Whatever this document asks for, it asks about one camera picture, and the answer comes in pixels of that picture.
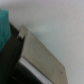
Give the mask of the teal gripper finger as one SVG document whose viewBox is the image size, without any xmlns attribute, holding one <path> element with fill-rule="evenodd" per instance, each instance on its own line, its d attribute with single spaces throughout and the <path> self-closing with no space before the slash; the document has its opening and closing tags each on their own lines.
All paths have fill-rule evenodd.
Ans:
<svg viewBox="0 0 84 84">
<path fill-rule="evenodd" d="M 0 51 L 10 38 L 9 12 L 7 10 L 0 11 Z"/>
</svg>

